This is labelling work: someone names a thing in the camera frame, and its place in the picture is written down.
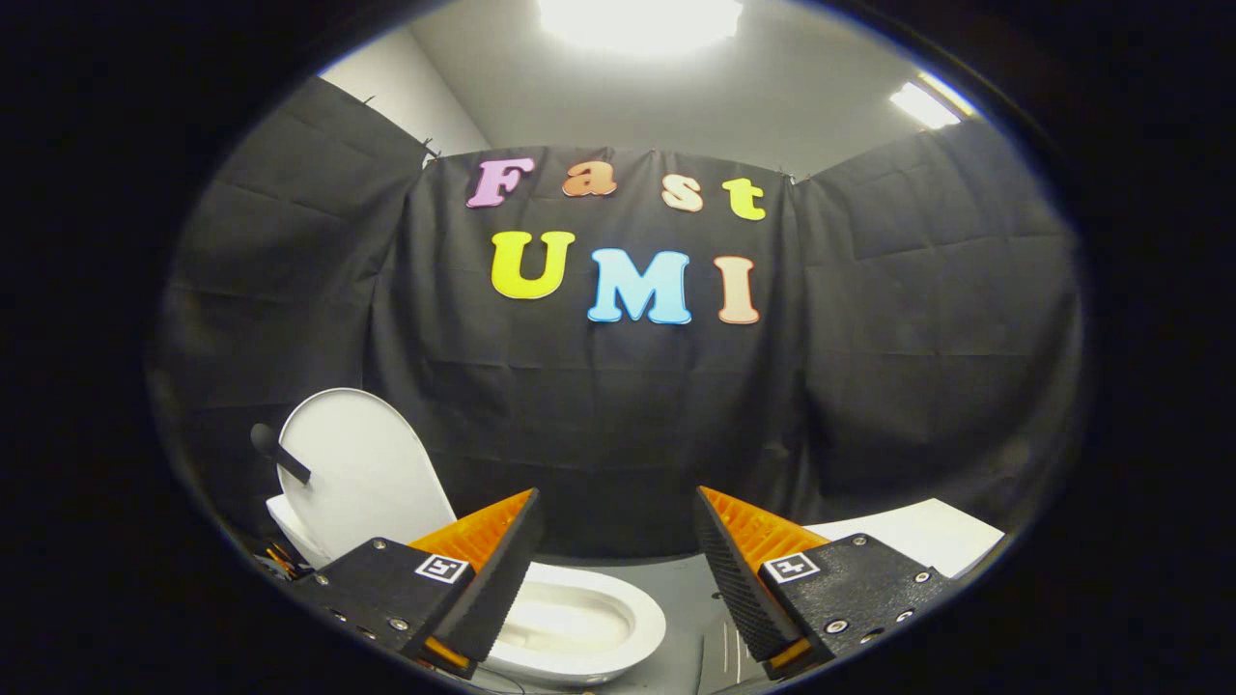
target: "black curtain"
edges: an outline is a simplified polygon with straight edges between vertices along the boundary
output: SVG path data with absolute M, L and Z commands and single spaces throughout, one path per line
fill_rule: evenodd
M 206 190 L 168 293 L 161 369 L 190 458 L 234 526 L 273 532 L 279 492 L 248 427 L 352 386 L 417 429 L 457 514 L 538 486 L 543 552 L 692 552 L 708 485 L 800 523 L 939 497 L 1009 528 L 1059 459 L 1082 366 L 1072 237 L 980 121 L 921 134 L 792 184 L 671 152 L 530 147 L 433 161 L 314 79 Z M 535 169 L 470 208 L 483 161 Z M 617 190 L 566 197 L 567 169 L 612 164 Z M 665 174 L 703 208 L 661 199 Z M 760 220 L 722 183 L 761 188 Z M 492 237 L 570 231 L 561 286 L 512 299 Z M 643 271 L 690 257 L 690 323 L 587 317 L 597 249 Z M 750 258 L 759 322 L 724 323 L 717 256 Z
M 1079 250 L 1023 162 L 965 121 L 795 185 L 821 521 L 937 497 L 1009 531 L 1064 465 Z
M 426 152 L 315 78 L 237 145 L 192 214 L 154 365 L 172 428 L 245 540 L 279 534 L 266 511 L 279 482 L 250 427 L 362 386 L 373 287 Z

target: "foam letter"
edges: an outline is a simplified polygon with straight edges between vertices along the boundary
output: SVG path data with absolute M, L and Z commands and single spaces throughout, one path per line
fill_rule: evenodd
M 764 189 L 751 185 L 751 179 L 733 178 L 721 187 L 729 192 L 729 209 L 734 210 L 735 215 L 744 220 L 764 219 L 766 213 L 755 207 L 755 198 L 763 198 Z
M 721 268 L 721 287 L 726 296 L 726 305 L 717 312 L 717 318 L 737 324 L 760 320 L 760 313 L 751 307 L 751 282 L 748 277 L 755 263 L 742 256 L 717 256 L 712 265 Z
M 583 162 L 566 169 L 566 176 L 571 177 L 562 184 L 562 193 L 567 195 L 609 195 L 618 190 L 614 183 L 614 168 L 608 162 Z
M 566 247 L 575 241 L 570 231 L 546 231 L 541 235 L 545 244 L 545 272 L 536 279 L 524 279 L 519 275 L 519 263 L 524 260 L 524 246 L 533 240 L 527 231 L 499 231 L 493 235 L 493 271 L 489 279 L 499 294 L 512 299 L 540 299 L 554 293 L 562 284 L 562 272 L 566 268 Z
M 698 181 L 687 176 L 665 174 L 661 185 L 665 187 L 665 190 L 661 192 L 661 200 L 665 200 L 666 205 L 688 213 L 703 209 Z
M 682 296 L 682 273 L 691 262 L 686 254 L 661 251 L 653 256 L 644 275 L 639 275 L 635 263 L 622 249 L 597 249 L 592 260 L 599 266 L 601 275 L 597 277 L 597 304 L 588 309 L 590 319 L 601 323 L 620 319 L 622 310 L 616 301 L 616 296 L 620 296 L 630 320 L 638 322 L 649 299 L 653 299 L 648 320 L 669 324 L 691 322 L 691 312 Z
M 507 198 L 503 190 L 510 193 L 519 185 L 519 172 L 530 172 L 536 163 L 529 157 L 522 160 L 489 160 L 481 162 L 481 181 L 476 183 L 476 194 L 468 198 L 468 208 L 492 208 L 501 205 Z

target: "white toilet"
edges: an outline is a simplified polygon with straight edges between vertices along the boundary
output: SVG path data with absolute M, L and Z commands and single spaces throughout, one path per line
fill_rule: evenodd
M 314 568 L 375 535 L 412 543 L 456 521 L 420 439 L 372 393 L 310 396 L 288 416 L 279 444 L 311 476 L 302 485 L 277 469 L 283 495 L 266 507 Z M 485 665 L 517 679 L 595 685 L 648 658 L 664 637 L 665 613 L 640 589 L 533 563 Z

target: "fluorescent light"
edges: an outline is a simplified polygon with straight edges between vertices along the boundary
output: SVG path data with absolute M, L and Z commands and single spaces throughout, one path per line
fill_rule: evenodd
M 927 87 L 931 87 L 936 92 L 939 92 L 941 95 L 944 96 L 944 99 L 952 101 L 953 105 L 960 109 L 962 113 L 965 114 L 967 116 L 974 115 L 974 106 L 971 106 L 970 103 L 967 101 L 965 98 L 963 98 L 960 94 L 953 92 L 952 87 L 941 82 L 939 78 L 937 78 L 936 75 L 927 73 L 918 73 L 918 79 L 923 80 L 927 84 Z
M 901 87 L 901 92 L 889 96 L 889 100 L 896 104 L 902 111 L 913 116 L 915 120 L 933 130 L 962 122 L 952 111 L 946 109 L 939 101 L 932 99 L 917 84 L 907 82 Z
M 587 48 L 666 56 L 734 36 L 734 0 L 540 0 L 541 26 Z

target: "pink letter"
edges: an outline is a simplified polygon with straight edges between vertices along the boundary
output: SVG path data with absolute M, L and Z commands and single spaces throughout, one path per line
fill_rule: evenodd
M 501 205 L 507 198 L 502 192 L 510 193 L 519 185 L 519 172 L 530 172 L 536 163 L 529 157 L 523 160 L 491 160 L 481 162 L 481 181 L 476 184 L 476 195 L 468 199 L 468 208 L 492 208 Z
M 726 323 L 751 324 L 760 320 L 760 313 L 751 307 L 751 283 L 748 273 L 755 267 L 750 258 L 718 256 L 712 265 L 721 268 L 721 287 L 726 305 L 717 318 Z

